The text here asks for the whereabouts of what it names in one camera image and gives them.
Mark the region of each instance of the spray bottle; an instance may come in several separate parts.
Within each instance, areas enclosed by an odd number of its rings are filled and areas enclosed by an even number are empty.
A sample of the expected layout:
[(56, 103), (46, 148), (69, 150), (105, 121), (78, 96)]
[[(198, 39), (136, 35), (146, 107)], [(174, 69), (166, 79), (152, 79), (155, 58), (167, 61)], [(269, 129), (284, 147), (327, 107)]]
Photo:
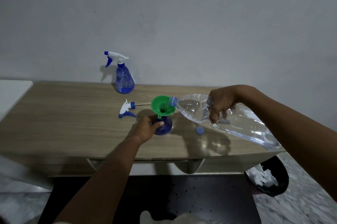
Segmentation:
[(106, 68), (112, 63), (113, 60), (117, 60), (116, 70), (116, 88), (122, 94), (131, 93), (134, 89), (134, 81), (129, 72), (129, 69), (125, 66), (124, 60), (129, 59), (118, 53), (105, 51), (104, 55), (107, 55)]

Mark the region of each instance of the black wastebasket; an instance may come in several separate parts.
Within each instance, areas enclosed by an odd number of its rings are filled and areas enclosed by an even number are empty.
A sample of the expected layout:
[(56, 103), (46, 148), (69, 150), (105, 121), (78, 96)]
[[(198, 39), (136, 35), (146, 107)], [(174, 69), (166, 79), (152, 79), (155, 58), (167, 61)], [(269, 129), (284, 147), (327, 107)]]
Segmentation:
[(267, 170), (267, 169), (270, 170), (272, 175), (277, 180), (278, 186), (273, 185), (268, 188), (268, 187), (257, 185), (254, 183), (254, 181), (252, 181), (249, 178), (249, 176), (245, 172), (248, 185), (250, 187), (252, 194), (256, 195), (256, 194), (264, 193), (272, 197), (283, 194), (287, 190), (288, 185), (289, 185), (289, 175), (283, 163), (281, 162), (281, 160), (277, 156), (274, 156), (266, 160), (265, 162), (262, 162), (261, 166), (263, 170)]

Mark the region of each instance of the wood grain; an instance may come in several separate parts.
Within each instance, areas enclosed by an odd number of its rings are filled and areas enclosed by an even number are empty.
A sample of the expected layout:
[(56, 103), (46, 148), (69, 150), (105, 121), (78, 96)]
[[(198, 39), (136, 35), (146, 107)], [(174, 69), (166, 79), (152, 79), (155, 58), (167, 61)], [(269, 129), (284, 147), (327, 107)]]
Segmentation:
[[(122, 95), (111, 84), (36, 82), (0, 123), (0, 153), (105, 157), (135, 128), (137, 120), (153, 112), (150, 106), (132, 110), (137, 119), (118, 118), (127, 98), (151, 102), (158, 95), (181, 97), (208, 94), (212, 88), (136, 85)], [(197, 124), (177, 110), (171, 116), (170, 134), (154, 136), (141, 146), (137, 159), (185, 159), (267, 152), (262, 146), (205, 128), (197, 135)]]

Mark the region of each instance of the green funnel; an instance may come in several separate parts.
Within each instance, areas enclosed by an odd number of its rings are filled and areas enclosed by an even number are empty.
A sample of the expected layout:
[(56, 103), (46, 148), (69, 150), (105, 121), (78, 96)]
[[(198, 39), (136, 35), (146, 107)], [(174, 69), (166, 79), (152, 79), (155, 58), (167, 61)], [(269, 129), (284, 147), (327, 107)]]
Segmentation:
[(151, 109), (158, 115), (158, 119), (171, 115), (176, 110), (176, 107), (170, 105), (169, 101), (170, 97), (167, 95), (159, 95), (152, 100)]

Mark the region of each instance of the floor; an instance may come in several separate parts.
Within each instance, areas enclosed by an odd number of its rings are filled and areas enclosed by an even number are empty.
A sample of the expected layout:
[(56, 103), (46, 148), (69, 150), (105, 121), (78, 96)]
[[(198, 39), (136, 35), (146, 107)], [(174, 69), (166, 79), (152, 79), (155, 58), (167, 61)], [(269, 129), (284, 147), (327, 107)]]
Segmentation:
[[(337, 203), (288, 153), (278, 156), (288, 171), (289, 188), (274, 198), (254, 196), (262, 224), (337, 223)], [(0, 175), (0, 216), (6, 224), (36, 224), (49, 195), (48, 190)]]

